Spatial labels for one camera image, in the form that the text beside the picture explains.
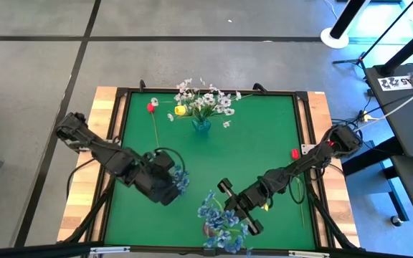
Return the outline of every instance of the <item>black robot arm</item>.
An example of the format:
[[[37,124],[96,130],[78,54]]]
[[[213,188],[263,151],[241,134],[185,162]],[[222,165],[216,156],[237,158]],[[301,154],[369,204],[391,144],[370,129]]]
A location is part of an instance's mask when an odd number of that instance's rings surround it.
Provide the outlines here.
[[[56,134],[70,148],[90,149],[92,157],[127,186],[132,184],[153,202],[170,204],[179,191],[168,170],[174,166],[170,155],[163,150],[138,155],[131,148],[109,143],[88,129],[81,113],[69,113],[57,125]]]
[[[233,192],[232,184],[227,178],[224,178],[218,184],[219,190],[227,193],[229,196],[225,202],[224,210],[235,210],[235,214],[240,220],[248,222],[250,233],[252,235],[259,234],[263,227],[259,221],[255,221],[251,217],[251,210],[256,207],[266,206],[268,200],[271,200],[274,194],[285,193],[286,188],[294,177],[311,168],[325,168],[331,162],[332,157],[342,158],[350,156],[361,147],[361,144],[361,139],[352,129],[348,126],[337,125],[329,129],[321,139],[321,142],[308,151],[306,155],[302,156],[302,158],[284,168],[268,170],[264,176],[258,176],[253,184],[239,194]],[[315,194],[311,184],[309,184],[308,188],[309,196]],[[314,202],[318,201],[316,204],[321,204],[316,196],[310,196],[310,199]],[[316,207],[317,209],[323,209],[322,205],[316,205]],[[328,216],[327,212],[321,211],[321,213]],[[332,219],[327,224],[335,226]]]

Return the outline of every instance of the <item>gray floor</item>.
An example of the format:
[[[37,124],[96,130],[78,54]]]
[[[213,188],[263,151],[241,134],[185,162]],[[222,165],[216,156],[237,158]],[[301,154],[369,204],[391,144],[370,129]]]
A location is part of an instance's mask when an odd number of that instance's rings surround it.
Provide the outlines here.
[[[0,0],[0,35],[82,35],[93,2]],[[335,4],[335,8],[340,14],[343,4]],[[390,5],[382,7],[386,15],[374,16],[377,8],[370,6],[364,15],[379,24],[389,23],[399,11]],[[322,0],[103,0],[92,35],[317,37],[334,21]],[[367,31],[359,27],[351,36],[380,34],[380,29],[368,34],[361,30]],[[400,37],[411,37],[412,28],[403,23],[400,32]],[[393,37],[387,41],[393,43]],[[0,158],[5,160],[0,168],[0,247],[9,245],[79,44],[0,42]],[[322,43],[90,42],[69,110],[88,115],[97,86],[135,87],[144,79],[149,87],[173,87],[187,77],[202,76],[223,88],[247,89],[259,82],[270,90],[324,91],[333,118],[352,118],[367,101],[367,86],[361,80],[364,75],[351,64],[333,66],[331,62],[356,58],[368,47],[351,44],[333,50]],[[384,63],[401,47],[396,43],[377,46],[366,65]],[[376,106],[372,100],[369,107]],[[386,122],[364,133],[365,139],[378,142],[391,135]],[[65,206],[67,175],[76,160],[75,153],[57,145],[28,245],[55,241]],[[352,199],[361,245],[366,249],[413,255],[412,206],[405,193],[400,193],[407,201],[411,221],[399,229],[385,221],[394,215],[387,195]]]

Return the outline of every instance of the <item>green mat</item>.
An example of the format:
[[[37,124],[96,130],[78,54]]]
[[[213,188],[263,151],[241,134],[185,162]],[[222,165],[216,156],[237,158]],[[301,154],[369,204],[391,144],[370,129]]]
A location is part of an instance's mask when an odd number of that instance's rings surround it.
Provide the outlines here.
[[[209,190],[217,193],[222,203],[227,195],[217,184],[223,178],[232,182],[236,193],[256,181],[270,168],[286,166],[291,150],[299,148],[293,99],[288,96],[251,96],[233,103],[235,114],[229,128],[221,118],[211,118],[207,135],[194,131],[191,118],[171,122],[174,94],[132,93],[130,110],[123,136],[123,146],[139,153],[157,148],[151,114],[146,105],[152,97],[160,104],[154,113],[161,147],[170,147],[183,156],[189,171],[190,185],[186,194],[168,206],[155,204],[136,190],[120,182],[115,185],[113,202],[105,237],[106,244],[202,247],[203,219],[197,209]],[[176,163],[178,158],[170,153]],[[297,183],[293,191],[298,199]],[[266,212],[255,209],[252,215],[264,226],[257,236],[247,236],[246,247],[255,249],[315,249],[308,201],[300,206],[289,193],[274,196],[274,207]]]

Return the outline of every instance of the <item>blue vase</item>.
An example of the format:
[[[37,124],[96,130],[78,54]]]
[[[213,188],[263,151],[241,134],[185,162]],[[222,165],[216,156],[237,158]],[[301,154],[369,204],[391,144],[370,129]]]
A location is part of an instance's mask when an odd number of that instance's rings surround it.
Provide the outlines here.
[[[197,119],[192,120],[192,125],[194,126],[195,131],[199,133],[206,133],[212,127],[212,123],[208,119],[201,122]]]

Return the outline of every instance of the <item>desk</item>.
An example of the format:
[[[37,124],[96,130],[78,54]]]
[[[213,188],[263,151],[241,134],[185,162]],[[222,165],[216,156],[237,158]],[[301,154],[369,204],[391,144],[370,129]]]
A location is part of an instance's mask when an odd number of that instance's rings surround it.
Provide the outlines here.
[[[159,99],[161,103],[154,114],[159,141],[184,157],[191,173],[191,185],[185,196],[169,206],[162,206],[151,203],[134,187],[116,183],[112,201],[97,216],[89,238],[103,240],[105,244],[130,245],[134,252],[201,254],[205,240],[201,233],[203,221],[196,217],[196,210],[209,189],[216,191],[220,201],[224,201],[226,196],[216,190],[222,178],[229,178],[235,191],[241,191],[267,169],[291,162],[291,149],[299,148],[301,143],[310,143],[310,133],[319,140],[331,126],[323,92],[267,92],[264,95],[256,90],[245,90],[242,94],[253,96],[234,104],[236,113],[231,118],[231,127],[225,129],[221,121],[213,120],[208,137],[203,138],[194,132],[190,120],[170,122],[166,117],[173,104],[163,101],[172,100],[175,90],[146,89],[141,93],[138,89],[99,87],[87,122],[89,128],[102,138],[121,135],[124,147],[131,146],[140,153],[156,148],[153,121],[146,111],[146,104],[152,97]],[[272,116],[258,113],[262,110],[272,110]],[[211,162],[205,163],[200,155]],[[77,164],[88,159],[89,153],[81,153]],[[68,237],[79,225],[90,210],[95,191],[102,191],[107,179],[106,174],[100,173],[97,163],[91,163],[75,174],[58,240]],[[326,193],[325,202],[331,216],[358,246],[343,175],[328,167],[323,181],[314,183],[314,186],[318,193]],[[274,201],[272,211],[252,212],[265,228],[260,235],[247,238],[249,242],[246,244],[254,247],[255,254],[328,246],[331,236],[308,201],[303,204],[305,226],[300,207],[293,203],[289,194],[275,196]],[[180,229],[185,231],[185,237],[179,236]]]
[[[369,87],[371,87],[380,105],[413,94],[413,90],[383,91],[377,80],[383,78],[383,76],[379,75],[376,68],[368,68],[365,71]],[[394,71],[394,76],[404,76],[409,72],[413,72],[413,64],[399,66]],[[382,110],[387,114],[406,100],[407,99],[403,99],[391,105],[387,105],[386,107],[383,107]],[[394,167],[384,171],[386,177],[400,177],[413,205],[413,101],[409,102],[386,119],[393,130],[394,137],[378,144],[376,147],[376,149],[386,152],[368,150],[365,153],[344,162],[342,164],[343,172],[348,176],[382,160],[391,158]]]

